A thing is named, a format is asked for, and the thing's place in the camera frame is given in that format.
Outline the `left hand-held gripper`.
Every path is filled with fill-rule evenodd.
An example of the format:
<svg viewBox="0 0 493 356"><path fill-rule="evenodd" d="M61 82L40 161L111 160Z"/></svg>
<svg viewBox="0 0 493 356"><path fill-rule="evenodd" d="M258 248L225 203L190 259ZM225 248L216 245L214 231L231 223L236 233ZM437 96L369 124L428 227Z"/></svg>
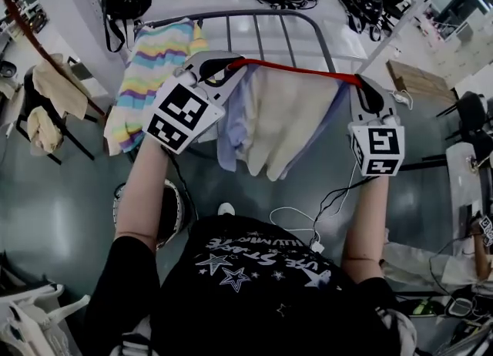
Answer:
<svg viewBox="0 0 493 356"><path fill-rule="evenodd" d="M225 116L225 104L247 69L239 54L207 51L192 55L159 87L143 110L142 131L180 154Z"/></svg>

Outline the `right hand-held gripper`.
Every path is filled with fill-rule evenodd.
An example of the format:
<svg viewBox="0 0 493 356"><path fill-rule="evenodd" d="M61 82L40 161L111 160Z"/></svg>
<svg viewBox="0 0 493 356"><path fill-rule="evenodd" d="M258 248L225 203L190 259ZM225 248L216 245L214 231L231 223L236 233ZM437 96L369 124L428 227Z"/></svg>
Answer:
<svg viewBox="0 0 493 356"><path fill-rule="evenodd" d="M350 148L362 176L394 176L404 161L404 127L395 101L373 79L350 87Z"/></svg>

